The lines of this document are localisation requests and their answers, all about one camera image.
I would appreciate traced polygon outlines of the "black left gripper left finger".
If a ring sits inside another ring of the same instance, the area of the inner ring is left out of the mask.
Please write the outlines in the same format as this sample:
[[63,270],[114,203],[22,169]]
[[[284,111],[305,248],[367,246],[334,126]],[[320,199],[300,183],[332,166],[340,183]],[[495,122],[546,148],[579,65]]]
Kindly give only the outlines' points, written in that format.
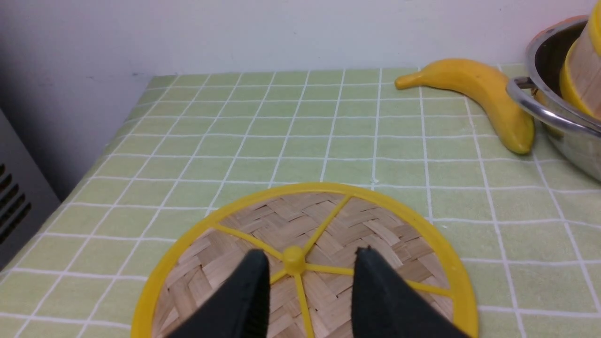
[[265,338],[270,306],[269,263],[250,250],[225,282],[169,338]]

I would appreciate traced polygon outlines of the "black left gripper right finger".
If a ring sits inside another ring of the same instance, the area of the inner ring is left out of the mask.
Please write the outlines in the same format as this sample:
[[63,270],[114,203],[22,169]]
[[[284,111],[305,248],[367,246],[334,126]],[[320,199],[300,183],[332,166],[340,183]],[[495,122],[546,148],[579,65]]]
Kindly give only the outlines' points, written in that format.
[[355,338],[467,338],[371,247],[358,248],[352,289]]

